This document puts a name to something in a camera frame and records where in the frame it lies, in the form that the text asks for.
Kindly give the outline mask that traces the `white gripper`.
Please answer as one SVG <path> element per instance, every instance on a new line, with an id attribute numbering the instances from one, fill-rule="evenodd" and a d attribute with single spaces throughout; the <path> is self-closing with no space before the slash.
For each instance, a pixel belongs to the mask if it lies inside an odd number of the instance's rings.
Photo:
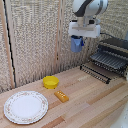
<path id="1" fill-rule="evenodd" d="M 69 23 L 68 33 L 70 36 L 82 36 L 82 37 L 90 37 L 97 38 L 100 35 L 100 25 L 97 24 L 94 20 L 90 20 L 87 24 L 80 27 L 77 22 Z M 83 38 L 81 38 L 81 46 L 84 46 Z"/>

